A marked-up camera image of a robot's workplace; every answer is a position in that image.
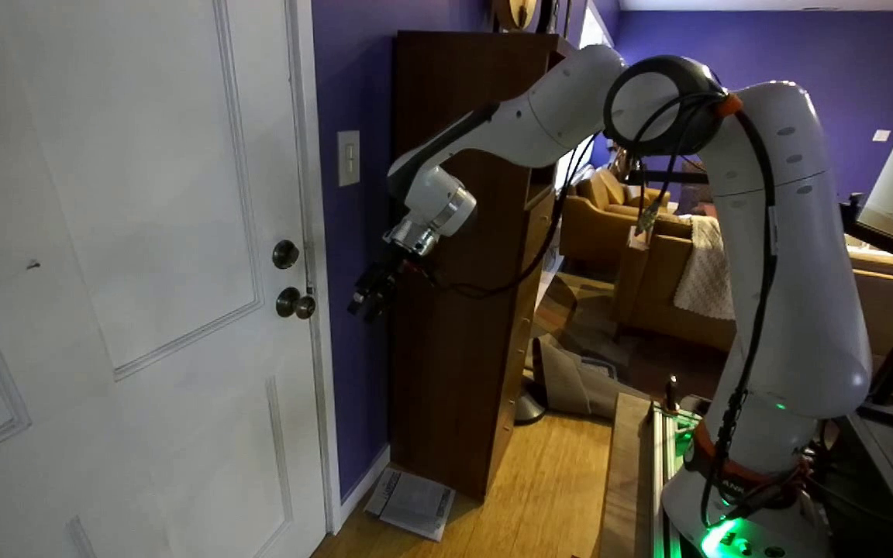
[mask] couch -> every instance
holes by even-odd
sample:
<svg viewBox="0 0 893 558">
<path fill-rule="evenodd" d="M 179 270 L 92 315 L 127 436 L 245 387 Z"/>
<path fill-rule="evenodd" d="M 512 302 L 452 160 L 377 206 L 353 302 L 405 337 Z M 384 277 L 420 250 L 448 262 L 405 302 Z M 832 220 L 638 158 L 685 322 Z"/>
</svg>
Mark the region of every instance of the couch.
<svg viewBox="0 0 893 558">
<path fill-rule="evenodd" d="M 652 331 L 691 342 L 712 351 L 729 351 L 735 322 L 678 311 L 676 284 L 691 256 L 691 227 L 657 212 L 655 237 L 645 250 L 628 247 L 635 206 L 624 183 L 606 168 L 576 183 L 565 201 L 562 255 L 565 270 L 615 282 L 610 315 L 620 331 Z M 873 334 L 875 365 L 893 346 L 893 255 L 867 247 L 844 237 L 854 260 L 854 277 Z"/>
</svg>

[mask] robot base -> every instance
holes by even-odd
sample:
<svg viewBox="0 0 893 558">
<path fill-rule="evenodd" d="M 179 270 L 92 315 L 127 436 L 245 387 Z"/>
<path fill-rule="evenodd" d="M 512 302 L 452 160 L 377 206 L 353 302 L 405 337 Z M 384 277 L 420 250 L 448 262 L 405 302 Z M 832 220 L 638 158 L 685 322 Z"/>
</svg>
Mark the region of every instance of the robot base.
<svg viewBox="0 0 893 558">
<path fill-rule="evenodd" d="M 655 533 L 652 555 L 685 555 L 683 539 L 701 555 L 765 555 L 765 558 L 799 558 L 799 555 L 832 555 L 827 527 L 811 503 L 795 503 L 787 507 L 761 507 L 750 518 L 716 522 L 727 513 L 727 503 L 711 496 L 707 522 L 701 524 L 701 489 L 703 476 L 698 470 L 683 470 L 683 446 L 691 436 L 698 415 L 672 415 L 665 405 L 652 412 L 655 428 Z"/>
</svg>

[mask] door knob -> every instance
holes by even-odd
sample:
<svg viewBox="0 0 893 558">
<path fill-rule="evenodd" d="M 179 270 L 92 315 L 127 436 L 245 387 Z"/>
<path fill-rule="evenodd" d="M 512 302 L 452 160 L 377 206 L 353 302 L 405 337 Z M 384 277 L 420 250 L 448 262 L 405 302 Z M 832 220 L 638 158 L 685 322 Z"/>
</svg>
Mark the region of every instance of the door knob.
<svg viewBox="0 0 893 558">
<path fill-rule="evenodd" d="M 295 260 L 299 260 L 299 246 L 290 242 L 290 239 L 283 239 L 279 246 L 274 246 L 269 260 L 274 260 L 276 270 L 295 267 Z"/>
<path fill-rule="evenodd" d="M 284 288 L 276 302 L 276 314 L 279 315 L 299 315 L 299 320 L 309 320 L 316 314 L 316 298 L 307 292 L 301 295 L 299 288 Z"/>
</svg>

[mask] white door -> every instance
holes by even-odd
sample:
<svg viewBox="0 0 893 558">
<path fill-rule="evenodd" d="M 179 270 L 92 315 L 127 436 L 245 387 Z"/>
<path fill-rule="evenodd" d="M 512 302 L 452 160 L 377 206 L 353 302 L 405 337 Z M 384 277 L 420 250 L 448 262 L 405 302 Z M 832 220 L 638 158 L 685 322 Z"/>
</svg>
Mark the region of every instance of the white door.
<svg viewBox="0 0 893 558">
<path fill-rule="evenodd" d="M 0 558 L 309 555 L 283 0 L 0 0 Z"/>
</svg>

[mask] green light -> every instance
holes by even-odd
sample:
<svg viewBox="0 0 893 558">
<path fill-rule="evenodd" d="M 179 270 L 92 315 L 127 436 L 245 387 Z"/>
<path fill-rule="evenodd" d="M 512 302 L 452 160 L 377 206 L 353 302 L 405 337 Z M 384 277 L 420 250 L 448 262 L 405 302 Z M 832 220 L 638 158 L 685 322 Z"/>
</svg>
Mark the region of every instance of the green light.
<svg viewBox="0 0 893 558">
<path fill-rule="evenodd" d="M 711 558 L 743 555 L 750 539 L 738 533 L 742 527 L 743 522 L 735 518 L 707 531 L 701 539 L 701 555 L 711 555 Z"/>
</svg>

